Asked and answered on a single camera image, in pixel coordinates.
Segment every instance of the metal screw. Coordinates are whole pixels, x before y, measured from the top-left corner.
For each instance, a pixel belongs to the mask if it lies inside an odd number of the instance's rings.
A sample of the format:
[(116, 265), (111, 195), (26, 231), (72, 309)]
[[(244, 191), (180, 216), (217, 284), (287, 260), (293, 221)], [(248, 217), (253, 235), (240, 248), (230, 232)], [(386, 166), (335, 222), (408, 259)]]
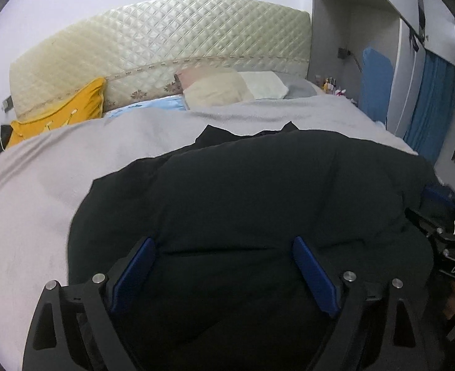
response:
[(47, 283), (45, 283), (45, 288), (47, 290), (55, 289), (56, 286), (57, 286), (57, 282), (55, 280), (49, 280)]
[(96, 274), (93, 275), (92, 277), (92, 282), (99, 284), (102, 283), (105, 280), (105, 275), (104, 274)]
[(398, 278), (392, 279), (392, 286), (394, 286), (396, 289), (402, 289), (403, 286), (402, 280)]
[(344, 272), (343, 279), (347, 282), (354, 282), (356, 280), (356, 274), (351, 271)]

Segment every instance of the blue sheet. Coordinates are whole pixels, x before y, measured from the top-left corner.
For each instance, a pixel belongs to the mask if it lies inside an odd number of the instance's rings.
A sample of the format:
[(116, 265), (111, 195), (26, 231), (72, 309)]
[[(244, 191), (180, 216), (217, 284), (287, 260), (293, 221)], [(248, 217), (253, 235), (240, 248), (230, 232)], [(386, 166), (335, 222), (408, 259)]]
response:
[(135, 109), (142, 109), (148, 107), (156, 107), (159, 109), (164, 110), (186, 110), (186, 106), (184, 104), (184, 97), (183, 95), (174, 95), (174, 96), (167, 96), (161, 97), (159, 99), (148, 100), (146, 102), (138, 102), (132, 103), (128, 106), (120, 107), (118, 109), (111, 110), (104, 114), (105, 118), (112, 118), (112, 117), (119, 117), (121, 114), (129, 112)]

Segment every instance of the yellow pillow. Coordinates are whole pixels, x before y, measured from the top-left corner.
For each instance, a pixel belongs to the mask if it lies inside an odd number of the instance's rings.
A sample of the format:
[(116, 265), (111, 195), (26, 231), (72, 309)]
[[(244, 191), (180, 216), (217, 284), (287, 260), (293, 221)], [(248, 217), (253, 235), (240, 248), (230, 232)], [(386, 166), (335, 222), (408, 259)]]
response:
[(50, 110), (24, 122), (14, 120), (11, 123), (13, 133), (7, 147), (10, 148), (45, 131), (92, 120), (93, 118), (101, 118), (104, 86), (105, 78), (97, 78), (62, 105), (50, 108)]

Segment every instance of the white pillowcase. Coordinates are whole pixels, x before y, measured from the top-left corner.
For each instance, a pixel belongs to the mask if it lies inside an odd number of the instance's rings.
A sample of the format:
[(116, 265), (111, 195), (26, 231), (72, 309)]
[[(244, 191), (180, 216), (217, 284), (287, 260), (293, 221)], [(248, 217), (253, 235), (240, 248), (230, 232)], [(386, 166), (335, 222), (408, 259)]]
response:
[(244, 79), (255, 99), (282, 99), (289, 89), (272, 71), (247, 71), (238, 73)]

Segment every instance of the pillow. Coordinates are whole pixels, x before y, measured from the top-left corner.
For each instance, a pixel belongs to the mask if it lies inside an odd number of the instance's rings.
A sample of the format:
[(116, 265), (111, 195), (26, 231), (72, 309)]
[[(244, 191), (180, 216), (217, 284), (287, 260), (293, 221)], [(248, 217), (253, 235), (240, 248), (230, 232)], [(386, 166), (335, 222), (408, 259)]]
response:
[(254, 99), (280, 99), (288, 88), (272, 71), (238, 73), (232, 68), (187, 68), (177, 74), (190, 109)]
[(311, 83), (297, 75), (274, 72), (288, 88), (285, 99), (297, 99), (300, 97), (312, 97), (325, 95), (325, 92), (314, 83)]
[(101, 118), (104, 86), (105, 78), (97, 78), (57, 108), (51, 108), (25, 122), (14, 120), (11, 123), (13, 134), (7, 147), (10, 148), (45, 131), (93, 118)]

